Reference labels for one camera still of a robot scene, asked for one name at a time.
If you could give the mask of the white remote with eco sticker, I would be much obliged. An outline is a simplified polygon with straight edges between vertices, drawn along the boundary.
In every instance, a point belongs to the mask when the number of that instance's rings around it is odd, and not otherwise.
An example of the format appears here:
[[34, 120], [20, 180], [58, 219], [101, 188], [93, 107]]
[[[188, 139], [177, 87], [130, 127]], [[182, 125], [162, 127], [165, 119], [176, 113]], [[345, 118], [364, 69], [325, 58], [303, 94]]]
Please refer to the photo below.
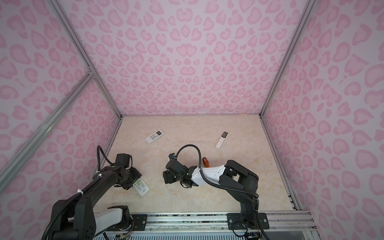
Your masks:
[[141, 178], [134, 182], [133, 187], [141, 197], [144, 197], [150, 191], [148, 185]]

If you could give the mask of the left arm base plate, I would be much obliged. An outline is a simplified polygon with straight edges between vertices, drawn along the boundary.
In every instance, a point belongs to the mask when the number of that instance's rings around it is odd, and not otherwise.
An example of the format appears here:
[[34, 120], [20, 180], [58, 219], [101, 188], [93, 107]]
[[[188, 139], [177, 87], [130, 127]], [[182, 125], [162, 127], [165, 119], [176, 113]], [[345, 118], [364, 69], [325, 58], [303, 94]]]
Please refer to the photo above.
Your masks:
[[128, 224], [117, 224], [109, 227], [107, 232], [137, 232], [144, 231], [147, 225], [148, 215], [134, 214], [131, 215], [131, 221]]

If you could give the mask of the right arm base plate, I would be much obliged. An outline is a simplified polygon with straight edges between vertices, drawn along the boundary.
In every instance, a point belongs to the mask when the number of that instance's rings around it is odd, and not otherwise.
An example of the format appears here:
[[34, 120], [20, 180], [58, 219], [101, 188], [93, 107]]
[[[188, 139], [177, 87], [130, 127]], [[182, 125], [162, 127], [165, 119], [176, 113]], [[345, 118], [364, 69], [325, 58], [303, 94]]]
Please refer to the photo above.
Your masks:
[[255, 217], [253, 221], [246, 220], [240, 213], [226, 214], [229, 230], [269, 230], [270, 225], [266, 213], [258, 213], [258, 219]]

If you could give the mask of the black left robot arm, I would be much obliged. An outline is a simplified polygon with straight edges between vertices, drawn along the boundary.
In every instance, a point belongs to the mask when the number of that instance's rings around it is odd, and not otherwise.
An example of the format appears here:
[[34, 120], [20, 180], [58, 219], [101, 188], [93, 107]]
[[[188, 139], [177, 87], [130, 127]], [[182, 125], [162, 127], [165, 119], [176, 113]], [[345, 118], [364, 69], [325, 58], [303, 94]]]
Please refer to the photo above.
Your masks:
[[98, 215], [94, 213], [94, 206], [111, 187], [128, 190], [141, 176], [134, 167], [126, 169], [123, 165], [115, 165], [103, 168], [84, 189], [54, 204], [42, 239], [92, 240], [112, 226], [123, 231], [132, 230], [134, 220], [127, 206], [113, 206]]

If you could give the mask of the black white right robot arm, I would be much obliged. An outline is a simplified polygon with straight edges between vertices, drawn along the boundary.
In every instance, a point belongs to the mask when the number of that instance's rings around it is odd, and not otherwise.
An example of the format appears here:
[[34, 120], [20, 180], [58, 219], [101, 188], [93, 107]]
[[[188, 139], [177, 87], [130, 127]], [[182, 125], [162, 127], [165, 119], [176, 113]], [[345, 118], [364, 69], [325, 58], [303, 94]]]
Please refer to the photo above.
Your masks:
[[210, 167], [208, 160], [202, 158], [198, 166], [188, 168], [174, 157], [167, 163], [163, 179], [165, 184], [179, 182], [187, 189], [209, 185], [225, 190], [240, 203], [241, 224], [249, 229], [259, 227], [259, 177], [236, 161], [228, 160], [225, 165]]

